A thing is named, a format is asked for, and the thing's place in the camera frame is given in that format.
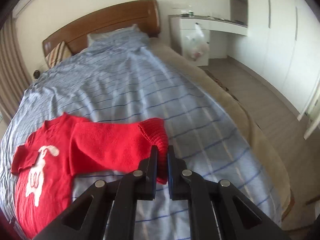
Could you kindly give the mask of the striped throw pillow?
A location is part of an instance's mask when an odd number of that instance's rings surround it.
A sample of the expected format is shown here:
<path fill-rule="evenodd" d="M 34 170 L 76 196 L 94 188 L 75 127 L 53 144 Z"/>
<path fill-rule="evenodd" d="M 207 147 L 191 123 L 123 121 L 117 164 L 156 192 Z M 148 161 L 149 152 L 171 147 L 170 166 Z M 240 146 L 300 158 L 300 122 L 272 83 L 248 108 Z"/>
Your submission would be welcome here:
<path fill-rule="evenodd" d="M 46 56 L 47 66 L 51 69 L 72 55 L 65 41 L 62 41 Z"/>

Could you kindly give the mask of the white bed pillow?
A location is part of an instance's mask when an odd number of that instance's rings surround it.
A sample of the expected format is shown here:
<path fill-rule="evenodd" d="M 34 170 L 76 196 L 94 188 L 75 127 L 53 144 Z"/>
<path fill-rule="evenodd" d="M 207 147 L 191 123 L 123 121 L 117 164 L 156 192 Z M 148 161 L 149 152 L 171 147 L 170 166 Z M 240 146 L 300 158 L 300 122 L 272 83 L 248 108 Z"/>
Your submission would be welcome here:
<path fill-rule="evenodd" d="M 127 27 L 127 28 L 121 28 L 121 29 L 117 29 L 117 30 L 109 31 L 109 32 L 105 32 L 105 33 L 98 33 L 98 34 L 90 33 L 87 35 L 87 46 L 90 47 L 97 40 L 101 40 L 101 39 L 110 37 L 115 34 L 127 33 L 129 31 L 140 32 L 140 29 L 137 24 L 133 24 L 132 26 Z"/>

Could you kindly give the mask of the red knit sweater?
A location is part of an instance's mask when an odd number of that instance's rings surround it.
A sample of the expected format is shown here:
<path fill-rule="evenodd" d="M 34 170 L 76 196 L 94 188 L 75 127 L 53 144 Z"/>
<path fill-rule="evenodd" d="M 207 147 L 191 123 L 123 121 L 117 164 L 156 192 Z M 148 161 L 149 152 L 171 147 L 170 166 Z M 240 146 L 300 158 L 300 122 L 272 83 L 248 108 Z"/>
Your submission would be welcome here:
<path fill-rule="evenodd" d="M 73 179 L 106 170 L 129 173 L 158 148 L 157 182 L 165 184 L 168 136 L 164 121 L 151 118 L 131 124 L 91 122 L 70 114 L 45 121 L 18 146 L 11 172 L 17 220 L 35 237 L 71 204 Z"/>

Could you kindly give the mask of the beige pleated curtain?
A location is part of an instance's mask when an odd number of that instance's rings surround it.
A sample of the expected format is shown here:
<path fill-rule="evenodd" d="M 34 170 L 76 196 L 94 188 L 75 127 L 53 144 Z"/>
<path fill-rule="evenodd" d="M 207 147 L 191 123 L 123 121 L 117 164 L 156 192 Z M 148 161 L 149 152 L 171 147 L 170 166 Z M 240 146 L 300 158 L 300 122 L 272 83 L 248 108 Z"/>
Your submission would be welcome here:
<path fill-rule="evenodd" d="M 31 77 L 22 59 L 15 20 L 9 16 L 1 28 L 1 114 L 9 124 L 18 110 Z"/>

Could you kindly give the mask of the brown wooden headboard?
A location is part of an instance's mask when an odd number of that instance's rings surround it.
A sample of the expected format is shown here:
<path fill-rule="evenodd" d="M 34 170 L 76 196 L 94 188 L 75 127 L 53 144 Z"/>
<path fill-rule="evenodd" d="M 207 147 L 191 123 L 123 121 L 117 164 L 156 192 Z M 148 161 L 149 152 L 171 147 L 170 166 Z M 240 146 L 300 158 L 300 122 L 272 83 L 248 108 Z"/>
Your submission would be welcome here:
<path fill-rule="evenodd" d="M 87 47 L 87 35 L 99 34 L 138 25 L 149 37 L 161 32 L 157 0 L 136 0 L 106 7 L 82 16 L 52 33 L 42 42 L 47 56 L 60 42 L 65 42 L 72 54 Z"/>

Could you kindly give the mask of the white wardrobe cabinets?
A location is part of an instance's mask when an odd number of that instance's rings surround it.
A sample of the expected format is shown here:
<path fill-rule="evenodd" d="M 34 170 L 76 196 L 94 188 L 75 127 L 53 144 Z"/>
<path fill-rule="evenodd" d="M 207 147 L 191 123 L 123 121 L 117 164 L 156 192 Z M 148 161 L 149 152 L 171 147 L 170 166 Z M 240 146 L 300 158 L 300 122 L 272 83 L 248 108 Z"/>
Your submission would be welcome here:
<path fill-rule="evenodd" d="M 230 35 L 228 55 L 271 87 L 301 120 L 319 87 L 319 16 L 313 0 L 230 0 L 231 18 L 247 25 Z"/>

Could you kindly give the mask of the beige bed base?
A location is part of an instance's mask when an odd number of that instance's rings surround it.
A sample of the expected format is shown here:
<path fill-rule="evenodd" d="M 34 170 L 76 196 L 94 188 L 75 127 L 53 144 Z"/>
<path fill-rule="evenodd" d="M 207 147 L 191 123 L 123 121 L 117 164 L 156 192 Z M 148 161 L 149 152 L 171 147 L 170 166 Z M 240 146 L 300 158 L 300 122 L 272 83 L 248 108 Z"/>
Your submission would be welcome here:
<path fill-rule="evenodd" d="M 233 119 L 240 133 L 251 146 L 253 154 L 270 176 L 276 193 L 279 194 L 280 197 L 280 214 L 281 219 L 284 220 L 295 204 L 295 199 L 290 189 L 289 175 L 279 154 L 270 144 L 250 114 L 239 101 L 235 100 L 231 94 L 223 90 L 204 70 L 193 66 L 180 54 L 162 43 L 159 38 L 151 38 L 150 46 L 151 51 L 155 53 L 156 56 L 176 67 L 182 74 L 185 74 L 191 81 L 194 81 L 203 88 L 205 92 L 209 93 Z"/>

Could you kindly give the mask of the white built-in desk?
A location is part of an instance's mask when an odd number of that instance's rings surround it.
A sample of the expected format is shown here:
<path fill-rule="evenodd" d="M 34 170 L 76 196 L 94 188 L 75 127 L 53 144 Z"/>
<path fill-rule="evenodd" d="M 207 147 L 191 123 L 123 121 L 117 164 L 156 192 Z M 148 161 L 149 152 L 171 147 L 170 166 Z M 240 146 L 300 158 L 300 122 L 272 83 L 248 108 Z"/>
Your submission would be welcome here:
<path fill-rule="evenodd" d="M 171 48 L 191 61 L 195 66 L 207 66 L 209 59 L 227 57 L 228 35 L 240 37 L 248 34 L 248 0 L 229 0 L 231 18 L 229 20 L 213 16 L 170 15 Z M 208 50 L 193 59 L 190 49 L 194 45 L 192 34 L 200 28 Z"/>

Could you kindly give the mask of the white plastic bag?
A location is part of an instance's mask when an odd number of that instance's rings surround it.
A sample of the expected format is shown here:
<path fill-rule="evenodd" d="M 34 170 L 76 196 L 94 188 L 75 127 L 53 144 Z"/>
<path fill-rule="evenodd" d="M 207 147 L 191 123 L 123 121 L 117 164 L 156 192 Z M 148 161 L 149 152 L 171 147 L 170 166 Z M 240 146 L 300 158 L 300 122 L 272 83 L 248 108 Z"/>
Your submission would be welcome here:
<path fill-rule="evenodd" d="M 197 22 L 195 23 L 195 29 L 187 34 L 185 39 L 185 50 L 193 61 L 203 57 L 209 51 L 209 44 L 206 41 L 205 34 Z"/>

